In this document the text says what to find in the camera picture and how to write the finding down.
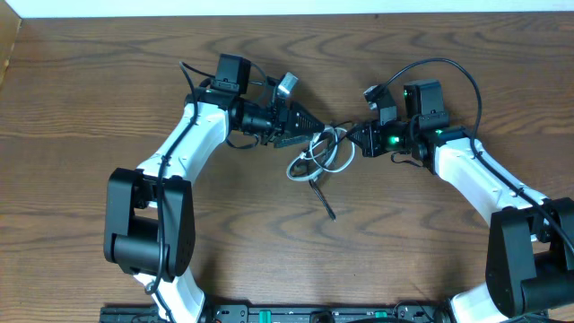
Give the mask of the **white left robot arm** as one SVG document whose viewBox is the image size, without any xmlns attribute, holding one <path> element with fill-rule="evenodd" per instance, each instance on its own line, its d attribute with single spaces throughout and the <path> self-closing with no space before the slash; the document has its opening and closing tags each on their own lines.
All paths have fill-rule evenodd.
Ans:
<svg viewBox="0 0 574 323">
<path fill-rule="evenodd" d="M 289 99 L 298 79 L 266 77 L 266 105 L 245 99 L 254 64 L 222 54 L 215 74 L 191 85 L 183 115 L 161 147 L 135 169 L 115 169 L 107 187 L 103 253 L 143 284 L 168 322 L 206 322 L 205 293 L 189 268 L 196 241 L 192 188 L 212 152 L 239 131 L 276 148 L 326 126 Z"/>
</svg>

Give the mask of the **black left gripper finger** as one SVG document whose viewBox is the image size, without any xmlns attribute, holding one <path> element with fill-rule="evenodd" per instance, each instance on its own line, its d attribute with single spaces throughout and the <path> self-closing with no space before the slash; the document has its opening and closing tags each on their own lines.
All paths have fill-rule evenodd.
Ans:
<svg viewBox="0 0 574 323">
<path fill-rule="evenodd" d="M 289 111 L 289 132 L 291 135 L 313 135 L 321 133 L 325 124 L 314 117 L 304 106 L 296 101 L 291 103 Z"/>
<path fill-rule="evenodd" d="M 274 148 L 284 148 L 295 144 L 303 144 L 310 141 L 313 135 L 288 135 L 282 134 L 274 138 Z"/>
</svg>

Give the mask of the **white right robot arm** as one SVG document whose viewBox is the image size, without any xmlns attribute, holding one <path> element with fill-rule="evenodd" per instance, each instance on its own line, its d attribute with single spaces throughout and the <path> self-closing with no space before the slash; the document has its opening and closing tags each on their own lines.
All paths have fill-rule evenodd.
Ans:
<svg viewBox="0 0 574 323">
<path fill-rule="evenodd" d="M 573 302 L 573 201 L 550 199 L 496 162 L 464 127 L 453 127 L 437 80 L 404 85 L 407 118 L 380 84 L 364 92 L 378 113 L 349 139 L 365 157 L 408 154 L 458 190 L 489 227 L 485 281 L 452 297 L 436 322 L 544 319 Z"/>
</svg>

